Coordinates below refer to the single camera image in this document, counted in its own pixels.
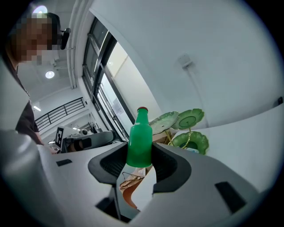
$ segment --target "wall outlet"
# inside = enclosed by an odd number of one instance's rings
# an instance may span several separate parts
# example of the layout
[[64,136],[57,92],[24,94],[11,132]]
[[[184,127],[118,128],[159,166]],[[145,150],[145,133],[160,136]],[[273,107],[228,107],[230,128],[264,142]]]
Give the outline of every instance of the wall outlet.
[[188,54],[183,54],[181,57],[178,58],[177,61],[180,63],[183,69],[187,68],[192,63]]

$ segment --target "window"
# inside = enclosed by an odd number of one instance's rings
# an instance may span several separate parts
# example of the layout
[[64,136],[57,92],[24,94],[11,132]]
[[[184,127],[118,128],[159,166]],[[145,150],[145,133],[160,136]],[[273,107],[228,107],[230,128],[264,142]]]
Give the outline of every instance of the window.
[[121,69],[122,64],[126,61],[128,55],[119,43],[116,43],[113,51],[107,61],[107,67],[109,68],[113,77],[116,76]]
[[86,56],[86,65],[88,67],[88,70],[90,72],[90,76],[94,78],[94,71],[95,71],[95,65],[98,60],[98,56],[93,49],[92,45],[89,45],[87,50],[87,56]]
[[112,34],[98,19],[95,19],[88,33],[83,62],[83,80],[101,119],[107,120],[108,125],[117,132],[121,140],[127,140],[135,119],[107,67],[116,43]]
[[105,26],[103,26],[103,24],[99,20],[96,20],[92,34],[94,35],[95,41],[100,49],[107,35],[107,29]]

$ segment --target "person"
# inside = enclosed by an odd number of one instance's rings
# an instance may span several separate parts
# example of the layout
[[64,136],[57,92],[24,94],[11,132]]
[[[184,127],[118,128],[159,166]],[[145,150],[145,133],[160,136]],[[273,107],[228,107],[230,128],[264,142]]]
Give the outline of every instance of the person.
[[[53,46],[60,43],[59,34],[59,17],[53,13],[41,13],[22,19],[8,36],[2,57],[14,79],[26,93],[16,72],[18,64],[36,59],[44,50],[52,50]],[[36,144],[43,145],[30,102],[25,106],[16,130],[29,135]]]

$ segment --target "bottle cap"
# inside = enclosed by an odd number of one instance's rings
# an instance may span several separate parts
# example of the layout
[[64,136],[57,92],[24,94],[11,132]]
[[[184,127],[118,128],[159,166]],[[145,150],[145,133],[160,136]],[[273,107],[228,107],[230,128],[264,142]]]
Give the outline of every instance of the bottle cap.
[[139,108],[137,109],[137,111],[138,111],[139,109],[145,109],[145,110],[147,110],[147,112],[149,112],[148,109],[147,109],[146,107],[143,107],[143,106],[139,107]]

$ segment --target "white wall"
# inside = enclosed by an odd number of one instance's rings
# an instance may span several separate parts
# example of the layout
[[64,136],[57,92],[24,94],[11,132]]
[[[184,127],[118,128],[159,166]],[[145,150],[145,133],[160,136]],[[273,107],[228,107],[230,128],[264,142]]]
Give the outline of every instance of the white wall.
[[67,88],[67,89],[63,89],[59,92],[56,92],[54,94],[48,95],[45,98],[37,101],[37,102],[33,102],[32,106],[37,106],[41,109],[41,111],[37,111],[33,108],[34,111],[34,116],[35,119],[43,116],[44,114],[48,113],[49,111],[67,103],[70,102],[74,99],[80,98],[82,97],[82,93],[80,91],[80,89],[75,88],[75,89],[71,89],[71,88]]
[[[261,113],[284,94],[273,40],[240,1],[95,0],[90,11],[131,57],[162,112],[203,106],[211,127]],[[184,53],[203,105],[177,62]]]
[[89,115],[85,115],[83,117],[80,117],[78,119],[76,119],[75,121],[65,125],[66,127],[69,127],[69,128],[81,128],[85,125],[87,125],[88,123],[90,122],[90,116]]
[[126,58],[126,61],[114,77],[114,82],[135,117],[137,117],[137,108],[141,106],[148,108],[149,121],[162,114],[149,87],[130,57]]

